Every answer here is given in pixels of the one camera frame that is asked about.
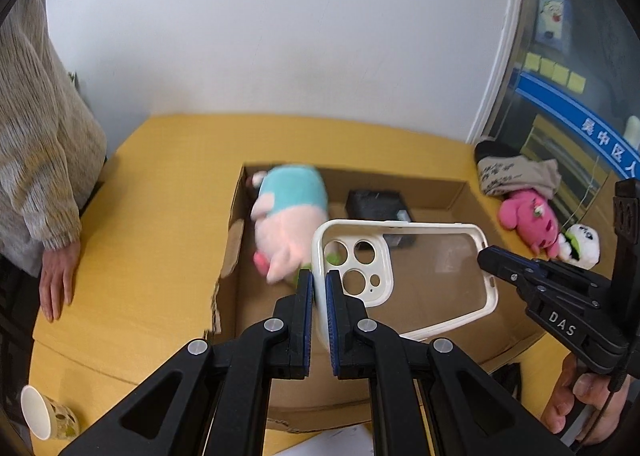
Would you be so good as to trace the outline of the bare right hand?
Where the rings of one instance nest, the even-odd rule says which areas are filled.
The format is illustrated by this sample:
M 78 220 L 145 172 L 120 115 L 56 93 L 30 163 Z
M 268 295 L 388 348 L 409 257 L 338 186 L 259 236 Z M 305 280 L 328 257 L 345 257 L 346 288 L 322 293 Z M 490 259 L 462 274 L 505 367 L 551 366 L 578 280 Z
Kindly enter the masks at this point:
M 562 363 L 562 372 L 556 380 L 549 401 L 540 416 L 540 421 L 554 434 L 565 427 L 566 416 L 579 401 L 594 407 L 596 413 L 602 410 L 608 398 L 608 377 L 596 374 L 579 375 L 577 358 L 573 353 L 567 354 Z M 627 396 L 634 377 L 628 376 L 622 389 L 617 391 L 605 413 L 601 416 L 596 428 L 591 432 L 587 445 L 594 445 L 605 441 L 618 426 L 620 414 L 627 402 Z

